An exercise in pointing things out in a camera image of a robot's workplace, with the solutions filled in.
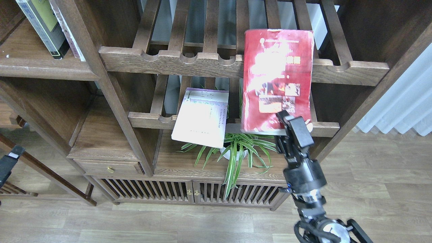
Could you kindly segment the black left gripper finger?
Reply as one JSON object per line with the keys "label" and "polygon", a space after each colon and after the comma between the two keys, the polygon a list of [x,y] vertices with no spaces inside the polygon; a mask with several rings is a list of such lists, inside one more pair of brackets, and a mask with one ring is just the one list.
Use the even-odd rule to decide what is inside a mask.
{"label": "black left gripper finger", "polygon": [[18,162],[20,156],[25,152],[25,148],[15,145],[9,154],[4,155],[0,160],[0,187],[3,187],[6,180],[11,175],[12,169]]}

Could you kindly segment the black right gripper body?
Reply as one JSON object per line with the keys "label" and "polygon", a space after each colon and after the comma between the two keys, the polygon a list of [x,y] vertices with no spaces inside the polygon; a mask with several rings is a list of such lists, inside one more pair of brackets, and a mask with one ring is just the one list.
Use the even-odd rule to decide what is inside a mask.
{"label": "black right gripper body", "polygon": [[309,148],[314,144],[302,117],[291,117],[286,135],[276,136],[276,148],[283,154],[287,167],[283,170],[285,180],[295,194],[310,193],[327,184],[317,160],[310,159]]}

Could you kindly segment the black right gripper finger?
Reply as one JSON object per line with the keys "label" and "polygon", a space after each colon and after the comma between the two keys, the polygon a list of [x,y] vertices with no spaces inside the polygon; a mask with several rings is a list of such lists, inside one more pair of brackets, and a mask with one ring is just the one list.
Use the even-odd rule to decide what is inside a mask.
{"label": "black right gripper finger", "polygon": [[279,122],[283,124],[284,129],[288,130],[290,127],[290,114],[286,110],[282,110],[281,112],[276,113],[276,116],[278,117]]}

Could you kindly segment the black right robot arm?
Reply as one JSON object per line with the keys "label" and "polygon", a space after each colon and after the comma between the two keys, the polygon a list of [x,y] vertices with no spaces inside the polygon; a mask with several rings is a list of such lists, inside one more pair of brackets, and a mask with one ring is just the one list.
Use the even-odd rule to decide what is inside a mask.
{"label": "black right robot arm", "polygon": [[371,243],[371,238],[353,219],[344,223],[326,217],[321,188],[327,183],[318,161],[309,157],[309,147],[314,144],[302,117],[293,117],[286,110],[278,112],[286,134],[276,136],[276,149],[283,154],[288,165],[283,170],[287,187],[281,192],[290,193],[300,220],[294,233],[301,243]]}

